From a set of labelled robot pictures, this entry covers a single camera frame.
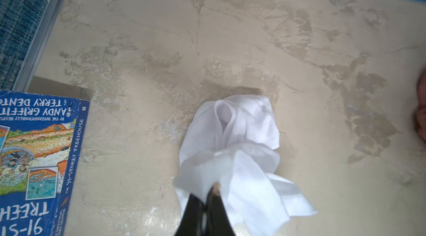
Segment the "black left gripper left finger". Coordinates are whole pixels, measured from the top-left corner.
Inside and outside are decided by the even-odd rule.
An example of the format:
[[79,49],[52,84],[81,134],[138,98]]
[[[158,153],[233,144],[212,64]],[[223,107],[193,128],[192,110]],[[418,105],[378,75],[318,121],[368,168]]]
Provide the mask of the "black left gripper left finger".
[[204,214],[204,203],[200,199],[195,197],[193,194],[191,194],[187,202],[180,225],[177,228],[177,231],[175,232],[175,236],[203,236]]

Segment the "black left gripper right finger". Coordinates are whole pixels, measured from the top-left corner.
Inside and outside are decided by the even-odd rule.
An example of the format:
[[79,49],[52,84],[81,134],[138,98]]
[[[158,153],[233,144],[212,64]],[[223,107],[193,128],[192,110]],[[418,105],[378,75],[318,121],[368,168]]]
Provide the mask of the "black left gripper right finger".
[[219,183],[215,183],[208,193],[206,215],[206,236],[235,236],[221,199]]

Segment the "white cloth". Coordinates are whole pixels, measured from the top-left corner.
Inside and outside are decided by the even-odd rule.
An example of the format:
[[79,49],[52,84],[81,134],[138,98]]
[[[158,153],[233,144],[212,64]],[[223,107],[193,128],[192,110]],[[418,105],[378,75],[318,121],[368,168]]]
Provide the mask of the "white cloth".
[[206,203],[219,185],[232,226],[272,236],[292,217],[316,214],[293,182],[276,174],[280,133],[265,96],[233,95],[203,103],[179,152],[175,191],[182,210],[190,196]]

